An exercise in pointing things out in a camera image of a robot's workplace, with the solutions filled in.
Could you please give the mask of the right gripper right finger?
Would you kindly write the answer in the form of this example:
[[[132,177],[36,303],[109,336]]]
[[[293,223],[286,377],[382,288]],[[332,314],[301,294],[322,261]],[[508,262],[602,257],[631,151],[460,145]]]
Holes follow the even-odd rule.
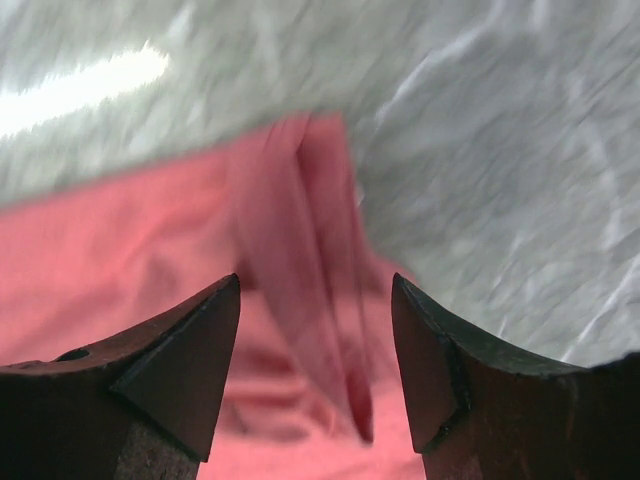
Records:
[[[581,368],[510,344],[395,276],[395,349],[430,479],[635,479],[639,356]]]

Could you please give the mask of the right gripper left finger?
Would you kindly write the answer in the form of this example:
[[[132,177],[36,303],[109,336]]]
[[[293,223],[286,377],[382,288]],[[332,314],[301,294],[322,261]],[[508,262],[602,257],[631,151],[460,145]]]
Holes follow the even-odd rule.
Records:
[[[1,370],[5,479],[193,479],[210,455],[240,314],[228,275],[50,362]]]

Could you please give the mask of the salmon pink t shirt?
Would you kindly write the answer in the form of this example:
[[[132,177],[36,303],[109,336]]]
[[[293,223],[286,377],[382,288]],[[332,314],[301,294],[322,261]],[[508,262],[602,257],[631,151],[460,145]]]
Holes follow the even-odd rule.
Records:
[[[217,279],[242,299],[203,479],[421,479],[345,125],[297,115],[1,216],[1,360],[51,359]]]

